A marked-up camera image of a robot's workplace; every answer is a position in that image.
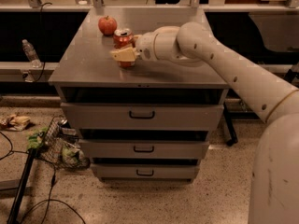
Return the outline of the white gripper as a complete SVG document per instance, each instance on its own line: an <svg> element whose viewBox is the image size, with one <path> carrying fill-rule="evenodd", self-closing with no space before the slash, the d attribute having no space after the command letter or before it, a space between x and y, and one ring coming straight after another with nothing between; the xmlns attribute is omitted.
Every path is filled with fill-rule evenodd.
<svg viewBox="0 0 299 224"><path fill-rule="evenodd" d="M155 54L155 40L157 33L148 32L143 35L134 35L133 41L135 48L123 47L121 49L113 49L110 52L111 57L117 62L134 62L139 54L144 61L157 61Z"/></svg>

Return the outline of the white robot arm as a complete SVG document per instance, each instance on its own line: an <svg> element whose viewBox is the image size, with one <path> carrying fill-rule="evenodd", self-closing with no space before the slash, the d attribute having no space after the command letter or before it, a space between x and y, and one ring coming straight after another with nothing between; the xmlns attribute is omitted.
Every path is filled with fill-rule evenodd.
<svg viewBox="0 0 299 224"><path fill-rule="evenodd" d="M249 224L299 224L299 89L225 47L198 22L165 26L113 49L118 62L203 61L267 124L255 153Z"/></svg>

